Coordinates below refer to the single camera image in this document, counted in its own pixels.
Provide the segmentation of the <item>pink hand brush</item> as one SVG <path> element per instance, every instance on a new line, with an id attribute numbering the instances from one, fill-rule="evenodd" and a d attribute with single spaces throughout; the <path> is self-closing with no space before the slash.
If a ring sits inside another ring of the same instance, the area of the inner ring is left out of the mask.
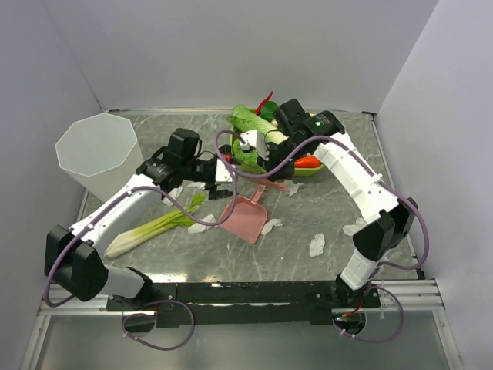
<path id="1" fill-rule="evenodd" d="M 268 179 L 251 179 L 251 181 L 253 181 L 256 184 L 263 185 L 265 187 L 278 189 L 284 193 L 290 192 L 289 188 L 284 183 L 273 182 Z"/>

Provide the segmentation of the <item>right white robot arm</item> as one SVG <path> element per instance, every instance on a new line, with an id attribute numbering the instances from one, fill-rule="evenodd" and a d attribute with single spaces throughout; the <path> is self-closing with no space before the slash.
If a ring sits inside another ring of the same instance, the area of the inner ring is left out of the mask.
<path id="1" fill-rule="evenodd" d="M 371 275 L 389 250 L 395 248 L 411 229 L 416 203 L 400 199 L 386 189 L 377 174 L 359 154 L 349 134 L 330 111 L 310 115 L 297 99 L 273 111 L 278 130 L 286 137 L 268 143 L 268 157 L 258 163 L 267 171 L 279 171 L 271 180 L 289 179 L 294 161 L 282 164 L 288 154 L 299 159 L 314 155 L 340 182 L 361 212 L 366 225 L 353 236 L 354 252 L 336 278 L 334 294 L 345 307 L 355 306 L 364 296 Z"/>

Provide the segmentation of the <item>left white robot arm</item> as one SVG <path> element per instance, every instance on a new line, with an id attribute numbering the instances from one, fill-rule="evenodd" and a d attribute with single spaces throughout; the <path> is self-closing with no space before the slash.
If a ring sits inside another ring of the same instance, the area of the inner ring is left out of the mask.
<path id="1" fill-rule="evenodd" d="M 90 301 L 98 294 L 125 298 L 136 310 L 148 307 L 153 282 L 133 267 L 113 267 L 102 258 L 117 236 L 150 206 L 169 198 L 183 181 L 202 182 L 214 195 L 227 161 L 221 153 L 200 159 L 202 140 L 190 129 L 176 129 L 167 146 L 143 161 L 129 181 L 99 209 L 69 228 L 54 226 L 47 234 L 44 272 L 72 298 Z"/>

